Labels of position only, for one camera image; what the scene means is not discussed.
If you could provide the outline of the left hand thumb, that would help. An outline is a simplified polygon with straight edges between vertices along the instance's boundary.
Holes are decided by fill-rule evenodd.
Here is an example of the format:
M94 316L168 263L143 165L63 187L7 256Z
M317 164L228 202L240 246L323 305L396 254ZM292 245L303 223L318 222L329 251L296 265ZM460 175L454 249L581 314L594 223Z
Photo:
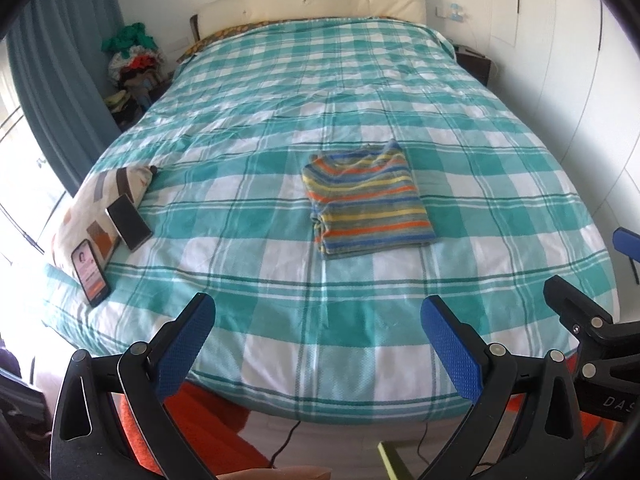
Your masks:
M218 480L330 480L332 470L319 466L254 468L221 474Z

